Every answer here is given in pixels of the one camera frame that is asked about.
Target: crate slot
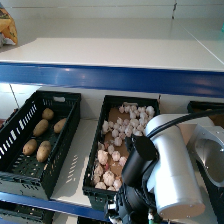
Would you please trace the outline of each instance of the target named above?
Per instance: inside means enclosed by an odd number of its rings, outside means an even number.
[[[20,135],[20,131],[19,131],[19,129],[18,129],[18,128],[16,128],[16,131],[17,131],[17,133]]]
[[[11,144],[13,144],[13,141],[12,141],[11,137],[9,137],[9,141],[10,141]]]
[[[5,149],[5,151],[7,152],[7,148],[6,148],[5,144],[3,144],[3,148],[4,148],[4,149]]]
[[[9,142],[6,140],[6,144],[7,144],[7,146],[10,148],[10,144],[9,144]]]
[[[24,126],[23,126],[23,123],[22,123],[21,120],[19,120],[19,125],[20,125],[21,129],[23,130],[23,129],[24,129]]]
[[[0,147],[0,151],[1,151],[2,155],[4,155],[4,154],[5,154],[5,152],[2,150],[2,148],[1,148],[1,147]]]

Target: white shelf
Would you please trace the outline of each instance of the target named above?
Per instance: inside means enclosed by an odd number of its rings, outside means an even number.
[[[19,45],[0,49],[0,62],[224,71],[216,52],[172,19],[16,19],[16,26]]]
[[[76,216],[55,213],[52,224],[77,224],[77,221]]]
[[[91,207],[88,197],[83,195],[82,185],[97,123],[80,120],[51,199]]]

